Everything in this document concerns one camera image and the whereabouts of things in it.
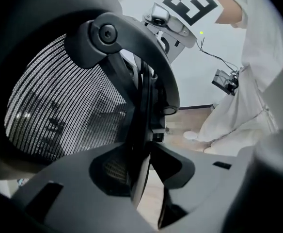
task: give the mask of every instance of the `wooden floor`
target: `wooden floor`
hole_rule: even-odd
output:
[[[164,142],[192,151],[203,151],[207,147],[205,143],[189,141],[183,137],[183,133],[198,133],[210,113],[210,108],[205,108],[180,110],[175,115],[167,116]],[[137,210],[155,230],[163,202],[163,188],[157,173],[150,170],[147,186]]]

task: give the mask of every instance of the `bolt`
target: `bolt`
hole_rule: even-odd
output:
[[[100,28],[99,38],[106,44],[112,44],[117,39],[117,31],[114,26],[107,24]]]
[[[161,20],[161,19],[154,19],[153,22],[158,25],[158,26],[163,26],[165,24],[165,21],[164,20]]]

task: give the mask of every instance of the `white cloth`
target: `white cloth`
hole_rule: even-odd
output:
[[[269,0],[235,0],[243,10],[234,27],[247,28],[245,67],[236,95],[226,96],[203,124],[197,140],[212,142],[208,153],[237,155],[277,130],[262,92],[283,69],[283,20]]]

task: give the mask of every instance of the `black bracket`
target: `black bracket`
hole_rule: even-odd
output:
[[[165,101],[161,104],[161,113],[177,112],[179,92],[167,55],[153,33],[136,19],[114,13],[101,14],[68,33],[65,49],[80,68],[86,69],[122,49],[130,51],[144,60],[163,84]]]

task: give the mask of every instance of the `screw hole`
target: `screw hole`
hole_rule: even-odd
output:
[[[106,31],[106,32],[105,32],[105,37],[106,37],[106,38],[110,38],[110,37],[111,37],[110,31]]]

